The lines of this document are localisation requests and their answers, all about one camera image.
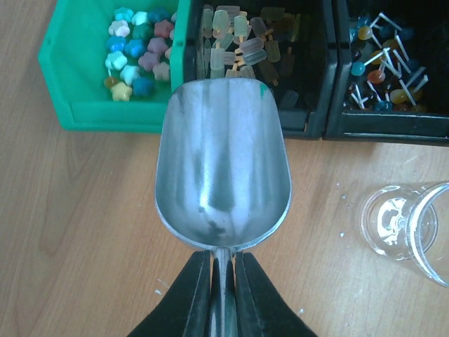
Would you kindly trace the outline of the black popsicle candy bin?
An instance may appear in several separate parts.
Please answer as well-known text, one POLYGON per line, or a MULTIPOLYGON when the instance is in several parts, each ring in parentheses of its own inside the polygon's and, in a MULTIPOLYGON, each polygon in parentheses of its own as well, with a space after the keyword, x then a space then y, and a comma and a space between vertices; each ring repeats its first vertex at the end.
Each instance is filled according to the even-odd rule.
POLYGON ((179 1, 172 87, 240 76, 273 93, 286 136, 320 138, 337 69, 330 1, 179 1))

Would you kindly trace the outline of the green candy bin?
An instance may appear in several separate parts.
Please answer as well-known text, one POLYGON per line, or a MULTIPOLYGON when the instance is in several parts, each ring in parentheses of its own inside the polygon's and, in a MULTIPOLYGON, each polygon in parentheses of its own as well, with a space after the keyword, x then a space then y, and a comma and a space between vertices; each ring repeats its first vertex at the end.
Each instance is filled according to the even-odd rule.
POLYGON ((61 126, 158 133, 194 78, 193 1, 59 1, 39 64, 61 126))

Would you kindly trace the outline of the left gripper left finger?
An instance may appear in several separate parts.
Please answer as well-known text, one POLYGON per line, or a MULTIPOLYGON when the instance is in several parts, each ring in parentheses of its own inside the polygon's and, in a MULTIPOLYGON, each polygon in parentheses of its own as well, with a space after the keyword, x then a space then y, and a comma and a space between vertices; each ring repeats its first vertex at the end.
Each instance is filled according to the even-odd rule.
POLYGON ((206 336, 210 304, 210 251, 194 252, 161 302, 130 336, 206 336))

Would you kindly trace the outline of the clear plastic jar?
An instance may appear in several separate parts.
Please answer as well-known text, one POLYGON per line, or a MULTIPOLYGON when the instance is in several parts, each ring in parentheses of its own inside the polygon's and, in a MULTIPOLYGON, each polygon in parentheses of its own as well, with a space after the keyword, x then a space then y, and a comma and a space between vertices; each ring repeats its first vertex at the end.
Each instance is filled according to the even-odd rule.
POLYGON ((448 287, 448 182, 406 183, 369 192, 361 233, 380 256, 448 287))

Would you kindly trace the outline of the black lollipop candy bin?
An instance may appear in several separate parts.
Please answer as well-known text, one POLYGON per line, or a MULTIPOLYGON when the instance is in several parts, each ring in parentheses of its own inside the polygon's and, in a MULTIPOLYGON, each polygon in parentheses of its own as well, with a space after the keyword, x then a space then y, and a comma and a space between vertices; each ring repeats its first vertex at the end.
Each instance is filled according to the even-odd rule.
POLYGON ((448 143, 448 2, 334 1, 338 67, 324 136, 448 143))

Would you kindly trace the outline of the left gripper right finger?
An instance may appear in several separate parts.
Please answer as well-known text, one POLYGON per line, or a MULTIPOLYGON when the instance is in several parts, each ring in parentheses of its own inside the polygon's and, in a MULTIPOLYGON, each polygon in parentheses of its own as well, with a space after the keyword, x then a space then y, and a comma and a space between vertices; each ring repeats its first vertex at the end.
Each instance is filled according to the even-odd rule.
POLYGON ((235 274, 239 336, 316 335, 288 307, 253 254, 236 254, 235 274))

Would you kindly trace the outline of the metal scoop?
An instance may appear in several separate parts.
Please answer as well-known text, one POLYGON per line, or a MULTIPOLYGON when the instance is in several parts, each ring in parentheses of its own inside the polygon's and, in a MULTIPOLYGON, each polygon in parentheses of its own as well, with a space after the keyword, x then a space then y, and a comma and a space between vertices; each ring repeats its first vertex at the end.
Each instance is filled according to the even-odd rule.
POLYGON ((213 258, 209 336, 263 336, 237 262, 275 233, 292 183, 272 92, 256 79, 187 82, 167 105, 155 204, 166 228, 213 258))

